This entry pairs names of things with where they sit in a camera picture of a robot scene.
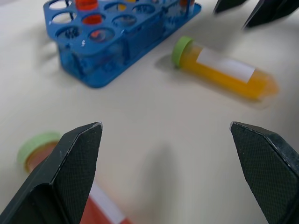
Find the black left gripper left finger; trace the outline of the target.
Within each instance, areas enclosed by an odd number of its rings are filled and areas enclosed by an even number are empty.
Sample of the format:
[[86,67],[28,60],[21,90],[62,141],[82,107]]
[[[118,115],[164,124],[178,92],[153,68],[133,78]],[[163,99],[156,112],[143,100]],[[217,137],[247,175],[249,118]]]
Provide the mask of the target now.
[[92,188],[102,123],[65,133],[0,214],[0,224],[79,224]]

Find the red test tube green cap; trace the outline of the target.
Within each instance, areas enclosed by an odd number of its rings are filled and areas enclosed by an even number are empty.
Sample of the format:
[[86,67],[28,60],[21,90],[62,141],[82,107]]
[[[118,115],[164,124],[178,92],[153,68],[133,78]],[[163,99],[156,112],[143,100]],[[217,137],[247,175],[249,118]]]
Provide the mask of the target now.
[[[31,173],[55,148],[60,133],[45,132],[26,141],[18,151],[17,161]],[[133,224],[105,192],[93,182],[80,224]]]

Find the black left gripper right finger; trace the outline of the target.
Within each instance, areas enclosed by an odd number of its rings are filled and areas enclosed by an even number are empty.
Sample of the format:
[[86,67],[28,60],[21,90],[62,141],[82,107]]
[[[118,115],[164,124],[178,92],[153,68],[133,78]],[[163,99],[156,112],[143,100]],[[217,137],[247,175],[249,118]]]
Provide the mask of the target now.
[[245,180],[269,224],[299,224],[299,154],[277,133],[230,125]]

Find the orange capped test tube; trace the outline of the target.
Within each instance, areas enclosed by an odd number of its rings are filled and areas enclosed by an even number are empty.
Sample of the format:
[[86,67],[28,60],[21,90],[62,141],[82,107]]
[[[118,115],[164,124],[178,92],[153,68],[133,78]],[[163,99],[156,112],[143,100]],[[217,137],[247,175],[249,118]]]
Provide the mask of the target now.
[[98,25],[102,23],[101,14],[91,14],[82,19],[85,25]]
[[87,12],[96,10],[99,6],[98,0],[74,0],[78,11]]

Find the yellow test tube green cap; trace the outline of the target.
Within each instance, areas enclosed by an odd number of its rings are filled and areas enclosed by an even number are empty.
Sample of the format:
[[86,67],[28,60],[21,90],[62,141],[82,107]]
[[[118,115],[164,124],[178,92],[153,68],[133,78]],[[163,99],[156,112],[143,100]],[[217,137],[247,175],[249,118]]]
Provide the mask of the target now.
[[176,42],[171,59],[176,67],[250,100],[262,100],[279,92],[271,74],[202,47],[187,36]]

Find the blue plastic test tube rack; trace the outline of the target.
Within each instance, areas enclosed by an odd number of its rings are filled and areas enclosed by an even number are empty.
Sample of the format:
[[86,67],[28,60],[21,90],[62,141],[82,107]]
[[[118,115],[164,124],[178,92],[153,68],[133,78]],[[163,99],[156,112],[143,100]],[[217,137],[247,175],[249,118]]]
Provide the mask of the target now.
[[[78,11],[74,0],[49,0],[43,6],[48,36],[57,44],[62,68],[92,88],[104,87],[201,12],[183,13],[179,0],[98,0],[96,10]],[[126,10],[117,10],[119,3]],[[82,19],[101,14],[102,23],[85,25]],[[98,29],[110,39],[89,38]]]

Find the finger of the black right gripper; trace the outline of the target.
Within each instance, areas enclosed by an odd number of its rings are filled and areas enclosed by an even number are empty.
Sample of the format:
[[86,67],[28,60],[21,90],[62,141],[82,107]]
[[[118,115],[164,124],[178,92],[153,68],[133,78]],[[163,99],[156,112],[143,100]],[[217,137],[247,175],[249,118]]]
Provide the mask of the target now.
[[246,1],[247,0],[218,0],[214,8],[214,13],[219,14],[224,11],[240,7]]
[[299,0],[259,0],[244,24],[253,28],[289,16],[299,9]]

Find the red liquid test tube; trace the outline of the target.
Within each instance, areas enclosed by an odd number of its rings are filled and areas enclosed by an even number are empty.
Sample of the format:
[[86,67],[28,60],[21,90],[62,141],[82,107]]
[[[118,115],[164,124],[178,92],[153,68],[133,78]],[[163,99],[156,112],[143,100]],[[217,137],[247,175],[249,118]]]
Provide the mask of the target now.
[[95,42],[105,42],[110,39],[111,33],[107,29],[98,29],[90,33],[89,38]]
[[194,11],[194,4],[195,0],[179,0],[179,5],[183,13],[185,13],[187,11],[187,7],[189,7],[188,13],[192,14]]

